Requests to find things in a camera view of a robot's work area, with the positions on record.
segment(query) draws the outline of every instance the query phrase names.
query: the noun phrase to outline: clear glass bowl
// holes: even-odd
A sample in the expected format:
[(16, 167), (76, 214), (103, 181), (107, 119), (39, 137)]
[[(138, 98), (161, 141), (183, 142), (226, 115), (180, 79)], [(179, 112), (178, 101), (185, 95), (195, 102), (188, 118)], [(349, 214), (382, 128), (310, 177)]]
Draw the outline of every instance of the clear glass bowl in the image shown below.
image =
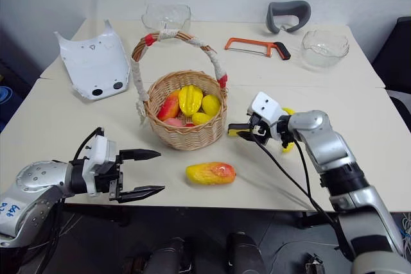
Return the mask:
[(184, 4), (149, 4), (141, 16), (148, 33), (163, 29), (179, 29), (188, 32), (191, 10)]
[(315, 30), (305, 34), (302, 44), (302, 60), (309, 66), (331, 67), (348, 54), (348, 39), (331, 31)]

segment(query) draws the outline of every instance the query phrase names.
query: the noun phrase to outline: floor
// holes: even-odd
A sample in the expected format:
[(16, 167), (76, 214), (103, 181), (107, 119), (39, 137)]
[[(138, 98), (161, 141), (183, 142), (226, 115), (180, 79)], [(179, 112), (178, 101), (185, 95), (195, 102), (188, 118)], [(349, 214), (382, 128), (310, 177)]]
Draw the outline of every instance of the floor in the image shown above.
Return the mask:
[[(121, 273), (125, 257), (141, 250), (153, 250), (157, 244), (172, 237), (206, 235), (225, 246), (230, 232), (243, 231), (261, 249), (267, 273), (305, 273), (306, 254), (317, 254), (326, 273), (349, 273), (351, 263), (334, 246), (337, 239), (331, 227), (309, 229), (295, 226), (301, 216), (294, 212), (266, 210), (198, 209), (198, 208), (127, 208), (130, 223), (120, 227), (104, 219), (83, 216), (66, 235), (60, 238), (57, 251), (45, 273)], [(292, 242), (274, 256), (284, 243)], [(33, 273), (38, 260), (22, 268)]]

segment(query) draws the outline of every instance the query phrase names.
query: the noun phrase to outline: black chair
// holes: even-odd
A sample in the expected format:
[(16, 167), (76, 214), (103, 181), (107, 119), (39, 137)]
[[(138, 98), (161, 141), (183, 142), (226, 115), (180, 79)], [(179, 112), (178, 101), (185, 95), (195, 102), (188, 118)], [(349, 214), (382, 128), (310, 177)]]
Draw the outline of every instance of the black chair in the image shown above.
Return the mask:
[(372, 66), (411, 132), (411, 17), (397, 20)]

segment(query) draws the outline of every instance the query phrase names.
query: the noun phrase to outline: red tape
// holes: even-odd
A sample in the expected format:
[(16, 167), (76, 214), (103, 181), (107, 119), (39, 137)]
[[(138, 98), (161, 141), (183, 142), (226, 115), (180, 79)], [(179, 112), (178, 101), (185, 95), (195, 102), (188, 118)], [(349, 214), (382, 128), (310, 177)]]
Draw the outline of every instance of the red tape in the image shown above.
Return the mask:
[(147, 46), (153, 45), (153, 43), (156, 41), (151, 34), (148, 34), (144, 37), (144, 40), (146, 41)]
[(227, 80), (228, 80), (227, 74), (224, 75), (223, 77), (221, 77), (221, 78), (218, 80), (218, 83), (220, 84), (220, 87), (221, 87), (221, 88), (225, 88), (225, 84), (227, 83)]

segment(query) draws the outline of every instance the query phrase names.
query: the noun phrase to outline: white table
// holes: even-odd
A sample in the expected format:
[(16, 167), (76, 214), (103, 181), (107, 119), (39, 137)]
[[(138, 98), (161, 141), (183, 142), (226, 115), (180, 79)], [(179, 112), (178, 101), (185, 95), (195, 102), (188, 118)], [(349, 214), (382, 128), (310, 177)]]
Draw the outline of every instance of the white table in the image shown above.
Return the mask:
[[(140, 21), (110, 21), (123, 41), (126, 54), (146, 35)], [(73, 40), (85, 40), (103, 32), (103, 21), (86, 20)], [(302, 69), (300, 46), (304, 34), (310, 29), (331, 30), (345, 35), (349, 41), (349, 53), (334, 69), (327, 73), (315, 73)], [(384, 87), (371, 64), (355, 41), (348, 26), (310, 25), (295, 33), (280, 31), (278, 35), (267, 30), (264, 24), (233, 22), (192, 22), (190, 33), (207, 42), (218, 53), (222, 66), (229, 75), (229, 85), (315, 86), (315, 87)], [(275, 50), (272, 57), (226, 51), (224, 45), (231, 37), (280, 41), (291, 53), (291, 59), (282, 61)], [(239, 44), (232, 47), (259, 50), (258, 46)], [(209, 59), (198, 48), (183, 42), (155, 43), (141, 60), (143, 81), (154, 82), (161, 76), (181, 69), (198, 69), (213, 74)], [(67, 71), (60, 57), (43, 72), (43, 78), (67, 80)]]
[[(247, 106), (259, 90), (284, 107), (326, 111), (388, 209), (411, 210), (411, 203), (405, 197), (411, 183), (411, 135), (384, 89), (232, 85), (227, 123), (248, 119)], [(166, 186), (159, 194), (129, 205), (311, 209), (307, 198), (252, 142), (223, 136), (200, 150), (171, 149), (156, 138), (147, 123), (140, 127), (134, 108), (136, 99), (137, 92), (131, 87), (111, 98), (85, 103), (71, 90), (68, 80), (39, 79), (0, 135), (1, 191), (30, 162), (71, 160), (84, 137), (95, 127), (104, 126), (106, 136), (117, 141), (118, 149), (147, 148), (162, 153), (152, 160), (123, 164), (125, 189), (150, 184)], [(281, 154), (276, 141), (270, 141), (268, 148), (298, 182), (305, 183), (296, 150)], [(210, 161), (232, 164), (238, 174), (234, 183), (202, 187), (186, 181), (186, 166)], [(332, 210), (328, 193), (320, 187), (311, 163), (308, 167), (313, 197), (325, 210)], [(97, 198), (78, 195), (67, 202), (117, 204), (109, 202), (106, 194)]]

